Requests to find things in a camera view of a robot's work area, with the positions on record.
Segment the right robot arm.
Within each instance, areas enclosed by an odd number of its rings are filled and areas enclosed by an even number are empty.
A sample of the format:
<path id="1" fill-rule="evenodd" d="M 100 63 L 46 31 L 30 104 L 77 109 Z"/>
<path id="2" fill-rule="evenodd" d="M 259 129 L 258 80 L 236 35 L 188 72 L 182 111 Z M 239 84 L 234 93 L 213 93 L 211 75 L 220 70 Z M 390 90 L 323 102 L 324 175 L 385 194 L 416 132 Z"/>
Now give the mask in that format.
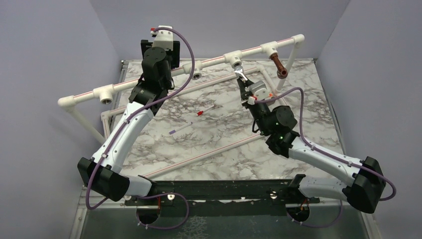
<path id="1" fill-rule="evenodd" d="M 381 166 L 373 157 L 353 158 L 321 147 L 304 137 L 302 121 L 296 120 L 289 106 L 269 109 L 267 102 L 253 91 L 266 89 L 262 81 L 253 83 L 237 78 L 242 106 L 253 117 L 252 132 L 267 137 L 266 144 L 276 155 L 292 158 L 321 169 L 333 178 L 304 176 L 298 184 L 287 189 L 288 198 L 295 203 L 312 197 L 347 201 L 355 209 L 372 214 L 382 200 L 386 179 Z"/>

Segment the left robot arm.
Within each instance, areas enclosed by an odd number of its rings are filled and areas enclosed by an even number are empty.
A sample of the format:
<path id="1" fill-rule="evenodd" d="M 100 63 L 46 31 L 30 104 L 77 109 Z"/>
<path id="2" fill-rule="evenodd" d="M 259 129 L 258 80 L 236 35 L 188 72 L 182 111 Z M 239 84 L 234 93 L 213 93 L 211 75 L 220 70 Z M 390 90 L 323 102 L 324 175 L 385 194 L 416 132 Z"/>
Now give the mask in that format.
<path id="1" fill-rule="evenodd" d="M 89 159 L 82 157 L 77 169 L 84 185 L 115 202 L 125 195 L 137 196 L 144 204 L 156 200 L 152 182 L 144 177 L 124 176 L 124 160 L 143 128 L 153 119 L 174 89 L 171 70 L 179 67 L 180 42 L 169 49 L 161 43 L 142 40 L 142 74 L 129 96 L 123 116 L 107 140 Z"/>

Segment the chrome metal faucet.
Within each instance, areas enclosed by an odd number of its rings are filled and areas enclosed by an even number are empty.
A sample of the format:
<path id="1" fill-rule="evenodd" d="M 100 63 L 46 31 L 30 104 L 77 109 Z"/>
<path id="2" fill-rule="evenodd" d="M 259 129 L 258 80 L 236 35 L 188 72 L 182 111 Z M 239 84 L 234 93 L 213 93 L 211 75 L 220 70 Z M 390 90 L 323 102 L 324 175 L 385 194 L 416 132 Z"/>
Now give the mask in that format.
<path id="1" fill-rule="evenodd" d="M 244 82 L 244 83 L 246 83 L 247 82 L 247 77 L 245 76 L 245 74 L 244 74 L 244 69 L 243 69 L 243 67 L 241 66 L 241 65 L 238 65 L 238 66 L 235 66 L 234 67 L 234 73 L 235 73 L 235 75 L 242 81 L 242 82 Z"/>

